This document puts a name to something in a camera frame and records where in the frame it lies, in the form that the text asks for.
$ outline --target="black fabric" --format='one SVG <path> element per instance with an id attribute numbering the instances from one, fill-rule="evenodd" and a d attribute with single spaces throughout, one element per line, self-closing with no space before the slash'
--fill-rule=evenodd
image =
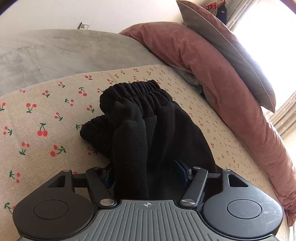
<path id="1" fill-rule="evenodd" d="M 227 14 L 227 9 L 226 9 L 225 3 L 222 3 L 217 9 L 216 18 L 218 18 L 225 25 L 227 23 L 226 14 Z"/>
<path id="2" fill-rule="evenodd" d="M 83 125 L 80 135 L 113 162 L 116 199 L 178 201 L 184 189 L 173 159 L 217 172 L 201 130 L 154 80 L 109 87 L 100 108 L 105 115 Z"/>

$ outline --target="bedding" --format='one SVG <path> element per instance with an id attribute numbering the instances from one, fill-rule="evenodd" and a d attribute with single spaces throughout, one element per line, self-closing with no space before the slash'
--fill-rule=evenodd
<path id="1" fill-rule="evenodd" d="M 0 240 L 14 241 L 14 206 L 63 169 L 83 173 L 109 162 L 84 141 L 82 124 L 102 115 L 99 97 L 109 86 L 154 79 L 202 131 L 214 160 L 277 200 L 265 172 L 208 103 L 171 67 L 148 65 L 77 74 L 0 97 Z M 77 193 L 87 192 L 77 189 Z M 277 233 L 288 240 L 287 221 Z"/>
<path id="2" fill-rule="evenodd" d="M 185 0 L 177 0 L 177 3 L 184 24 L 203 36 L 223 54 L 260 106 L 275 112 L 276 97 L 270 82 L 236 36 L 203 7 Z"/>
<path id="3" fill-rule="evenodd" d="M 212 108 L 267 173 L 292 226 L 296 220 L 295 167 L 280 135 L 223 55 L 199 34 L 178 23 L 141 23 L 120 34 L 138 40 L 167 64 L 198 78 Z"/>
<path id="4" fill-rule="evenodd" d="M 30 85 L 80 74 L 163 64 L 138 41 L 78 29 L 0 35 L 0 96 Z"/>

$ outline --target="pink pillow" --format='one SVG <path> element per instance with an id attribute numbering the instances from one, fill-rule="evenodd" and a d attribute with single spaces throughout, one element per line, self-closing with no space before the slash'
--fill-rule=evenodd
<path id="1" fill-rule="evenodd" d="M 229 61 L 259 104 L 275 112 L 276 97 L 261 67 L 236 36 L 213 14 L 189 1 L 178 0 L 184 23 L 203 36 Z"/>
<path id="2" fill-rule="evenodd" d="M 281 137 L 223 55 L 199 34 L 171 22 L 141 23 L 120 34 L 141 42 L 164 62 L 193 73 L 212 107 L 252 152 L 284 206 L 288 224 L 296 219 L 296 173 Z"/>

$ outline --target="cherry print bedsheet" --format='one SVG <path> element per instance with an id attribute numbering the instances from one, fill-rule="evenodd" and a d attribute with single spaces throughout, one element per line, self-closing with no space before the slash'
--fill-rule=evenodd
<path id="1" fill-rule="evenodd" d="M 99 97 L 120 82 L 154 79 L 191 116 L 211 147 L 216 164 L 230 168 L 277 200 L 266 174 L 209 104 L 172 68 L 140 66 L 77 74 L 0 97 L 0 240 L 17 240 L 15 205 L 63 169 L 83 173 L 108 160 L 79 135 L 102 115 Z M 277 238 L 288 240 L 286 218 Z"/>

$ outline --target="sunlight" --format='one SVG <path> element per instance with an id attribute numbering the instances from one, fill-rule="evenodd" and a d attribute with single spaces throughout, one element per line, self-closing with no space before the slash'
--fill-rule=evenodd
<path id="1" fill-rule="evenodd" d="M 234 34 L 271 82 L 279 109 L 296 90 L 296 15 L 280 1 L 260 0 Z"/>

